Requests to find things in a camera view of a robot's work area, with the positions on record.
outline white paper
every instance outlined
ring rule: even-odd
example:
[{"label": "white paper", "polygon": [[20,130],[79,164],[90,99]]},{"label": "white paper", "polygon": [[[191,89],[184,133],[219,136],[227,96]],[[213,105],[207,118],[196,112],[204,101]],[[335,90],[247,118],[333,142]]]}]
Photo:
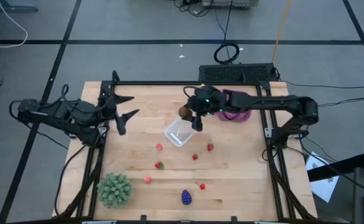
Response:
[{"label": "white paper", "polygon": [[[315,152],[312,152],[312,154],[319,159],[322,159],[320,156],[318,156]],[[313,156],[309,156],[306,162],[306,170],[311,170],[316,167],[325,166],[324,163],[319,161]],[[331,177],[329,179],[324,180],[318,180],[310,183],[310,188],[312,189],[312,192],[319,196],[321,199],[326,201],[327,203],[330,201],[332,192],[334,192],[335,186],[337,185],[339,176]]]}]

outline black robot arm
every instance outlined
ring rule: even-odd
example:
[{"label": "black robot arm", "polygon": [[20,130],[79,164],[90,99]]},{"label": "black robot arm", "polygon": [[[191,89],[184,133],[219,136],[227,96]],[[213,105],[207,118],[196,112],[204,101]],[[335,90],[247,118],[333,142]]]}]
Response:
[{"label": "black robot arm", "polygon": [[[186,86],[184,91],[186,88],[193,88],[194,95],[189,96],[185,92],[188,96],[187,104],[179,109],[179,115],[182,119],[192,122],[192,127],[196,131],[202,131],[201,116],[207,114],[242,113],[248,110],[284,110],[290,112],[292,118],[281,127],[265,129],[268,148],[281,150],[287,147],[290,135],[298,134],[299,138],[308,135],[308,131],[301,130],[303,125],[312,125],[319,121],[317,103],[306,96],[250,96],[239,91],[223,90],[221,92],[213,86],[201,88]],[[271,158],[269,158],[269,168],[271,175],[285,191],[301,217],[315,220],[316,218],[302,206],[288,184],[282,179]]]},{"label": "black robot arm", "polygon": [[24,124],[44,123],[65,132],[65,134],[81,140],[82,144],[92,148],[100,147],[101,133],[98,127],[110,120],[115,120],[120,135],[126,132],[126,122],[139,110],[118,115],[117,105],[132,100],[132,96],[118,96],[114,88],[102,90],[103,94],[95,106],[82,100],[66,99],[68,85],[62,87],[62,96],[53,103],[43,103],[33,99],[25,99],[18,107],[17,120]]}]

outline blue toy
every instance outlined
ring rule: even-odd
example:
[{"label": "blue toy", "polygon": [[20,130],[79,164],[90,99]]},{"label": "blue toy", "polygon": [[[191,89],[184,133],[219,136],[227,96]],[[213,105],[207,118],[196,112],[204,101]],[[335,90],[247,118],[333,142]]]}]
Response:
[{"label": "blue toy", "polygon": [[182,203],[184,205],[190,205],[192,203],[192,196],[187,190],[182,192]]}]

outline plastic box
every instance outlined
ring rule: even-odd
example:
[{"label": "plastic box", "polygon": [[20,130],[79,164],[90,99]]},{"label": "plastic box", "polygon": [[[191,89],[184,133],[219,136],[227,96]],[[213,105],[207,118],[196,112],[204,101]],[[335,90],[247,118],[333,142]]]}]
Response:
[{"label": "plastic box", "polygon": [[176,119],[165,129],[165,136],[177,147],[183,146],[195,133],[192,123],[182,118]]}]

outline green spiky ball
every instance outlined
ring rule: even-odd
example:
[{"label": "green spiky ball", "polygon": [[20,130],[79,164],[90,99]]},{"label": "green spiky ball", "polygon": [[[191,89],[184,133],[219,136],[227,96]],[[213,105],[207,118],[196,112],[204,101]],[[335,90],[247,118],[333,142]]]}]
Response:
[{"label": "green spiky ball", "polygon": [[97,185],[99,200],[107,208],[125,206],[132,194],[133,187],[126,175],[106,174],[106,178]]}]

